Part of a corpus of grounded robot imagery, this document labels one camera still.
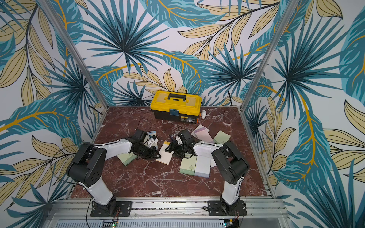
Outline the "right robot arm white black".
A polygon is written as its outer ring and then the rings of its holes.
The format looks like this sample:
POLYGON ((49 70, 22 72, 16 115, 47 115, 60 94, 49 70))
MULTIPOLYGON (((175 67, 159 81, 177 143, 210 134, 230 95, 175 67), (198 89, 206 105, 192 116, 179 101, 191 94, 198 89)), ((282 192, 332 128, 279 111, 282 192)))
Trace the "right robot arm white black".
POLYGON ((187 130, 171 138, 165 151, 175 155, 192 159, 213 159, 220 175, 224 179, 223 192, 219 200, 208 201, 210 216, 245 216, 246 204, 240 200, 240 187, 245 175, 250 169, 238 147, 231 141, 213 143, 199 140, 187 130))

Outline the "yellow topped cream memo pad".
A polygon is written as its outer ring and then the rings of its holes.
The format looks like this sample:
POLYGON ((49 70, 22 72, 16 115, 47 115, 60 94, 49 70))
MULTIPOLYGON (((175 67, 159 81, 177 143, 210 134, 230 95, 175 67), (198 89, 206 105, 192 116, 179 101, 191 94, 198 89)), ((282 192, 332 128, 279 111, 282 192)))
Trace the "yellow topped cream memo pad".
POLYGON ((160 163, 163 163, 163 164, 166 164, 166 165, 169 165, 170 161, 171 161, 171 158, 174 154, 174 152, 166 152, 165 149, 167 149, 167 147, 170 145, 169 142, 164 142, 160 151, 159 151, 159 154, 161 156, 161 158, 159 159, 156 159, 157 162, 160 162, 160 163))

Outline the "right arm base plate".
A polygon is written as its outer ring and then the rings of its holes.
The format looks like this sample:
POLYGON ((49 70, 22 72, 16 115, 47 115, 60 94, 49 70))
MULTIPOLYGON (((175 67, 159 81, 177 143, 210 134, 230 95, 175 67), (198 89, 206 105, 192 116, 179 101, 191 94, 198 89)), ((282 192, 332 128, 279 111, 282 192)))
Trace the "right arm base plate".
POLYGON ((237 200, 233 205, 228 205, 225 201, 208 201, 209 216, 247 216, 245 202, 237 200))

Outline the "grey white memo pad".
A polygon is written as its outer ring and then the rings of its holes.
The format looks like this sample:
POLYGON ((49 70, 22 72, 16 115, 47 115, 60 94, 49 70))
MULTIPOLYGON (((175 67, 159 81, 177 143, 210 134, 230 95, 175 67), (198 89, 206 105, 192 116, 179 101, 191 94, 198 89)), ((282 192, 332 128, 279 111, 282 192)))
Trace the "grey white memo pad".
POLYGON ((203 178, 210 177, 211 159, 205 156, 197 156, 194 175, 203 178))

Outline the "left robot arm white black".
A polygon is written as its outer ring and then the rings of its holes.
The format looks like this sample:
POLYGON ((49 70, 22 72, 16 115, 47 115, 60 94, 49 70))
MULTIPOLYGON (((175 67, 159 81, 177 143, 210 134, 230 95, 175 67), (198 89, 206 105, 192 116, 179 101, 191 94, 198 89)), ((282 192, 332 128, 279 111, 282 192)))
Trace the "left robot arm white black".
POLYGON ((136 129, 134 135, 104 144, 84 143, 67 169, 67 176, 84 187, 93 198, 92 216, 111 216, 118 212, 117 199, 102 179, 106 160, 122 154, 134 154, 138 158, 161 158, 154 144, 156 136, 136 129))

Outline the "pink memo pad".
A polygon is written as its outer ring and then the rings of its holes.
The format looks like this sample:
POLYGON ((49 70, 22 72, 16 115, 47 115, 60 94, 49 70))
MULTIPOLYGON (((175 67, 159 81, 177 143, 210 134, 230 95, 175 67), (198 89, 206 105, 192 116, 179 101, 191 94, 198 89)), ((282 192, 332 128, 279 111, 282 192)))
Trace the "pink memo pad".
POLYGON ((206 131, 202 131, 197 133, 196 135, 199 140, 202 140, 206 143, 214 143, 214 140, 210 136, 209 132, 207 133, 206 131))

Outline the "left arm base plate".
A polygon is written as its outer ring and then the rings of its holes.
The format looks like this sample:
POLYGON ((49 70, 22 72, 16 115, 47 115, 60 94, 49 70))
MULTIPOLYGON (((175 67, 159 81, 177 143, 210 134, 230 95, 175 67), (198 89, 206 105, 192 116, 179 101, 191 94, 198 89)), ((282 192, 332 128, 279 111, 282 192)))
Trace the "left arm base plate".
POLYGON ((132 209, 131 201, 113 201, 108 205, 92 203, 91 217, 129 217, 132 209))

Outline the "torn white grid page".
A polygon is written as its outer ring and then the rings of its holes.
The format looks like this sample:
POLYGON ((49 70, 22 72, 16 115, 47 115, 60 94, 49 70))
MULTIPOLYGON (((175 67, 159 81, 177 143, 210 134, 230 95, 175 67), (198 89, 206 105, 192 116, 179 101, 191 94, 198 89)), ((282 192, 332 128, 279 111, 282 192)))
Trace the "torn white grid page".
POLYGON ((214 159, 211 159, 210 166, 211 166, 212 168, 214 168, 214 167, 216 166, 216 162, 214 161, 214 159))

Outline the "large green memo pad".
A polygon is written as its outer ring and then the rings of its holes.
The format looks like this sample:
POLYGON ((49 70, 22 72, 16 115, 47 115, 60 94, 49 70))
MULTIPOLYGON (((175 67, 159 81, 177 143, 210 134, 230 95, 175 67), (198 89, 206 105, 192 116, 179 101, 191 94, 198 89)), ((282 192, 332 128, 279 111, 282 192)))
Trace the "large green memo pad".
POLYGON ((186 175, 195 175, 195 167, 196 167, 196 156, 192 156, 190 158, 183 158, 181 161, 180 171, 179 173, 186 175))

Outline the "blue topped cream memo pad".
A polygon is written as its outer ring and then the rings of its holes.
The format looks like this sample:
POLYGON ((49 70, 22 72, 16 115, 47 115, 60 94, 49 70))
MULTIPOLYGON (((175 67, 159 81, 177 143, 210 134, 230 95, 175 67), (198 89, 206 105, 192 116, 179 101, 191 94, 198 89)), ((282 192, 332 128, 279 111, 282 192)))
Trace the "blue topped cream memo pad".
POLYGON ((148 147, 155 147, 156 149, 158 148, 158 138, 156 136, 156 131, 152 131, 152 132, 148 132, 148 141, 147 141, 147 146, 148 147))

